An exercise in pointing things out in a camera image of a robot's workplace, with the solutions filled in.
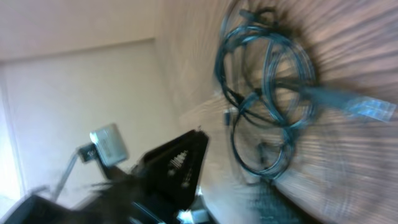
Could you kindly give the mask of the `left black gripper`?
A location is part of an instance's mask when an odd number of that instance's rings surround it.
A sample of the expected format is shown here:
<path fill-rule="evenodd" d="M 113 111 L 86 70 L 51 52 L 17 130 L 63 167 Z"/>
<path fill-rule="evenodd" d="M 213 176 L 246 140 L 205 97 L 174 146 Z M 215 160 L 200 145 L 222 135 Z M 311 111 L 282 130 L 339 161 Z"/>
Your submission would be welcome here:
<path fill-rule="evenodd" d="M 130 174 L 102 191 L 116 223 L 214 223 L 197 194 L 209 137 L 191 130 L 146 152 Z"/>

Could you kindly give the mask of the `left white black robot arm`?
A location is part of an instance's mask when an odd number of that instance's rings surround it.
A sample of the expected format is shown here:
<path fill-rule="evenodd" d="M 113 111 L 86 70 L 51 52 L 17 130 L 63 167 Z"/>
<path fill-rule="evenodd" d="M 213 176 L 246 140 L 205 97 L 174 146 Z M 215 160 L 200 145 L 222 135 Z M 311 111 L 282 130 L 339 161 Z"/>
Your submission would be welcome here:
<path fill-rule="evenodd" d="M 178 223 L 178 213 L 195 200 L 209 137 L 187 133 L 146 152 L 130 172 L 117 163 L 127 157 L 119 134 L 100 131 L 75 158 L 96 160 L 107 182 L 78 209 L 68 209 L 37 194 L 23 200 L 6 223 Z"/>

